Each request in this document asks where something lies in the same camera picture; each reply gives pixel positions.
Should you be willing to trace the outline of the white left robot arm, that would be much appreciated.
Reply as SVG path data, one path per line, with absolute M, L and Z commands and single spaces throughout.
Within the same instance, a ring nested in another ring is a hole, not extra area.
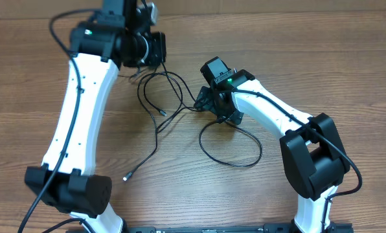
M 146 1 L 104 1 L 79 22 L 63 48 L 69 59 L 65 98 L 53 140 L 25 184 L 36 201 L 69 214 L 88 232 L 125 232 L 113 210 L 112 181 L 97 175 L 96 146 L 109 93 L 121 67 L 165 61 L 165 35 L 152 32 L 158 10 Z

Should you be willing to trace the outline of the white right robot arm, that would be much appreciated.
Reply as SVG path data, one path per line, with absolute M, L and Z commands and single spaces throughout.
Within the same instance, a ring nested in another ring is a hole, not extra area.
M 352 224 L 329 218 L 331 195 L 350 169 L 334 121 L 289 106 L 251 73 L 230 69 L 219 57 L 200 72 L 208 86 L 198 95 L 198 107 L 234 125 L 249 115 L 279 140 L 284 173 L 298 194 L 297 213 L 289 223 L 264 224 L 263 232 L 353 232 Z

